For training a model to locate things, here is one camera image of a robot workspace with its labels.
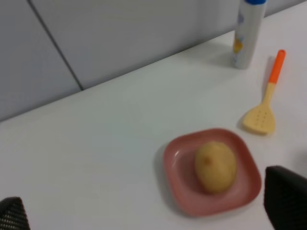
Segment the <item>spatula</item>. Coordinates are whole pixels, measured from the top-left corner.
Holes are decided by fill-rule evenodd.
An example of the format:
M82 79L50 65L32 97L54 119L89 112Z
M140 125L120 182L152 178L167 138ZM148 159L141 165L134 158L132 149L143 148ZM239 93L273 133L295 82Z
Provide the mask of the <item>spatula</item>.
M243 126L249 131L263 135L273 133L275 131L276 124L274 114L270 108L270 101L273 96L285 56L286 52L284 50L279 50L262 103L250 110L244 117Z

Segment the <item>white bottle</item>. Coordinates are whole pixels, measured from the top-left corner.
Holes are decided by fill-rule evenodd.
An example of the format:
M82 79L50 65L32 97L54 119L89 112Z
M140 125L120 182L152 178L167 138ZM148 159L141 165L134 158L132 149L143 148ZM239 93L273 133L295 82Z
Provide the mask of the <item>white bottle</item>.
M247 69L256 48L267 0L241 0L234 42L234 65Z

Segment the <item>square plate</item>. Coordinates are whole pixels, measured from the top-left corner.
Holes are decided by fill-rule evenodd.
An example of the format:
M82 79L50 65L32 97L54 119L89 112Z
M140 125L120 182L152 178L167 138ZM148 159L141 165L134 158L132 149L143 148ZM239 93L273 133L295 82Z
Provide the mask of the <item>square plate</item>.
M216 195L204 191L194 171L195 152L208 141L225 143L237 160L233 186ZM164 168L176 203L191 216L209 216L247 205L261 190L261 176L245 142L225 129L209 129L174 139L165 149Z

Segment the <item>orange handle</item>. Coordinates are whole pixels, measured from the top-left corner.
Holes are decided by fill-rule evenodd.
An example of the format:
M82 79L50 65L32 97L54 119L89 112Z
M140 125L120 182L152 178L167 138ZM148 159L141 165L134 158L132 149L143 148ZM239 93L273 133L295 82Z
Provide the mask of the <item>orange handle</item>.
M274 64L271 76L270 76L270 79L269 79L270 83L274 83L274 84L277 83L280 71L282 70L282 67L283 67L283 61L284 61L285 57L286 57L286 51L283 50L283 49L279 50L277 57L276 57L276 60L275 60L275 64Z

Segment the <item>table surface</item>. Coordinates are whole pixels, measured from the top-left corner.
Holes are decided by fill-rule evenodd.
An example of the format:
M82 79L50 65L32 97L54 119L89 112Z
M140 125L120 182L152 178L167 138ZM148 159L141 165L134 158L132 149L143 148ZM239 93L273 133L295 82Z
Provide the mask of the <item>table surface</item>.
M0 124L0 197L20 196L32 229L271 230L263 189L209 218L177 210L162 167L172 139L213 127L239 134L264 178L269 165L307 176L307 2L264 20L248 70L230 65L234 33ZM239 121L260 103L280 48L287 58L270 137Z

